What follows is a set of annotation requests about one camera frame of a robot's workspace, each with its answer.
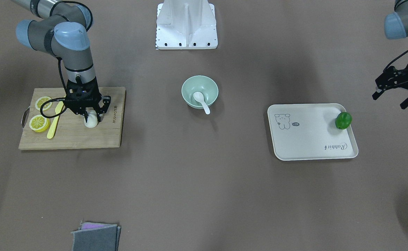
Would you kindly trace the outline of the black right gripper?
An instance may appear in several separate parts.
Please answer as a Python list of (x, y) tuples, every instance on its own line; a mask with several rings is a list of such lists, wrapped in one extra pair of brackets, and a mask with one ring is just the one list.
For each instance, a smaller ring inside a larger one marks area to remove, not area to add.
[(68, 80), (66, 86), (64, 106), (75, 114), (83, 115), (83, 121), (88, 122), (87, 107), (92, 107), (97, 114), (98, 123), (102, 121), (103, 114), (108, 111), (111, 103), (110, 96), (102, 96), (99, 92), (97, 78), (83, 83), (80, 77), (75, 81)]

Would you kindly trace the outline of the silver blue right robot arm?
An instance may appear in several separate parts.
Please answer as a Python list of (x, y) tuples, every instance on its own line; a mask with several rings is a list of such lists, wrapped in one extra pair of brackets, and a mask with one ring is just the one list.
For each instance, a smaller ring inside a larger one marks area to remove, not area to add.
[(62, 0), (16, 0), (40, 21), (23, 20), (16, 27), (21, 44), (55, 57), (64, 64), (68, 80), (64, 106), (77, 115), (90, 119), (88, 108), (95, 111), (97, 121), (108, 111), (110, 96), (99, 92), (88, 30), (93, 24), (90, 9), (81, 3)]

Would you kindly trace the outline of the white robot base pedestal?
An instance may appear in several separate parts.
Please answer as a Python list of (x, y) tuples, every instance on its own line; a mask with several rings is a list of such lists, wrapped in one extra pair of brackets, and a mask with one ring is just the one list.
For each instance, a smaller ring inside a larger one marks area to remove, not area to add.
[(215, 6), (207, 0), (165, 0), (157, 6), (156, 24), (158, 50), (218, 47)]

